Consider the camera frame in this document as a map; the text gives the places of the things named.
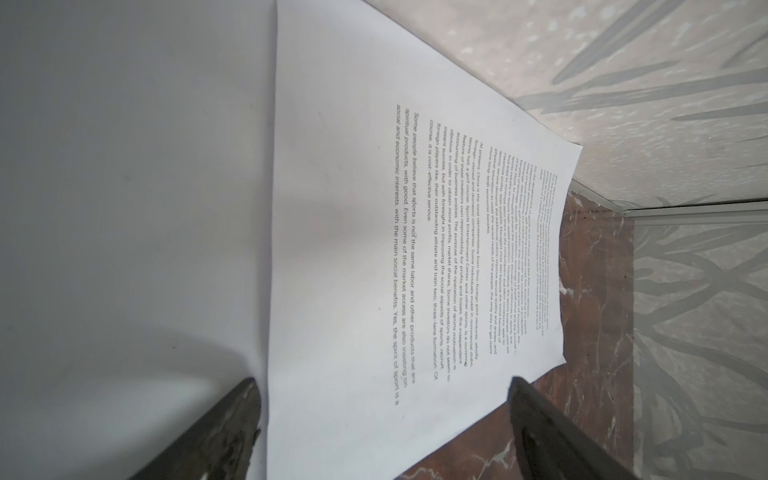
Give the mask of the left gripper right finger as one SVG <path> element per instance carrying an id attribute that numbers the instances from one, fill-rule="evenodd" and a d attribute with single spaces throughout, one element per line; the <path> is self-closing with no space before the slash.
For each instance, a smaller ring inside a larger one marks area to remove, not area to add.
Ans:
<path id="1" fill-rule="evenodd" d="M 516 458 L 524 479 L 635 477 L 524 378 L 512 378 L 508 406 Z"/>

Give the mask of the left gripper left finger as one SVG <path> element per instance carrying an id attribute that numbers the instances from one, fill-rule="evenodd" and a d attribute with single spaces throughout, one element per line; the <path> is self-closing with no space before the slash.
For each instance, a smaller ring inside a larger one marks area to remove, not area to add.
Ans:
<path id="1" fill-rule="evenodd" d="M 244 480 L 259 437 L 261 394 L 243 379 L 134 479 Z"/>

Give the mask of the printed paper top back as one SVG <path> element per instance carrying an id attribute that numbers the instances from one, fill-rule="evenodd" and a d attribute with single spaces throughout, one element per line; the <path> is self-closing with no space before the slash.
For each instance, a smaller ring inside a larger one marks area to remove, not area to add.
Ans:
<path id="1" fill-rule="evenodd" d="M 580 153 L 365 2 L 278 3 L 269 478 L 393 479 L 564 363 Z"/>

